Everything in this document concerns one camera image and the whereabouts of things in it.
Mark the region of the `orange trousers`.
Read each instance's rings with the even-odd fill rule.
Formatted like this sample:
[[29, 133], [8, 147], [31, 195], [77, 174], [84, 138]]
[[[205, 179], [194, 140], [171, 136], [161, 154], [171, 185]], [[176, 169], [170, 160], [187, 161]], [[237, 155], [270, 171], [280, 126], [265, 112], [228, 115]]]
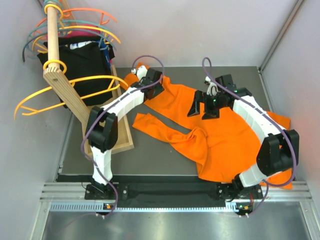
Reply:
[[[157, 113], [190, 130], [184, 134], [165, 125], [150, 113], [138, 113], [133, 128], [165, 143], [196, 163], [200, 179], [231, 183], [234, 177], [256, 163], [261, 143], [249, 125], [229, 107], [219, 111], [219, 118], [203, 120], [200, 115], [187, 117], [195, 89], [174, 84], [163, 78], [164, 91], [147, 105]], [[277, 173], [269, 184], [291, 189], [292, 170]]]

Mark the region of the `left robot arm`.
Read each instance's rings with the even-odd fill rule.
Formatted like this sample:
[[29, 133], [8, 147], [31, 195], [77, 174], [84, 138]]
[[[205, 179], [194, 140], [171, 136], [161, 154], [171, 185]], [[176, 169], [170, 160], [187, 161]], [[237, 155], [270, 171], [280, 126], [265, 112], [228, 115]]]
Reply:
[[83, 155], [93, 163], [92, 181], [87, 187], [89, 193], [97, 193], [106, 199], [116, 192], [111, 183], [111, 160], [112, 149], [118, 141], [119, 121], [132, 109], [164, 91], [164, 71], [145, 65], [132, 68], [131, 73], [137, 77], [137, 81], [128, 84], [127, 90], [112, 102], [101, 107], [94, 106], [90, 110], [81, 143]]

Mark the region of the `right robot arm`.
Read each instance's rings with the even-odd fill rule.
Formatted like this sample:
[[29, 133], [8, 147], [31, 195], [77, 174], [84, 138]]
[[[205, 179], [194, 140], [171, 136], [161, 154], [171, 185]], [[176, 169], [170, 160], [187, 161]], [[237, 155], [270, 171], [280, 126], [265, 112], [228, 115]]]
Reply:
[[255, 164], [237, 174], [231, 182], [237, 197], [245, 198], [252, 187], [297, 166], [300, 137], [295, 130], [286, 130], [273, 121], [247, 88], [238, 88], [234, 84], [230, 74], [217, 78], [206, 76], [204, 83], [207, 90], [195, 91], [187, 116], [199, 115], [200, 104], [204, 104], [202, 120], [217, 119], [220, 109], [229, 107], [249, 125], [260, 141]]

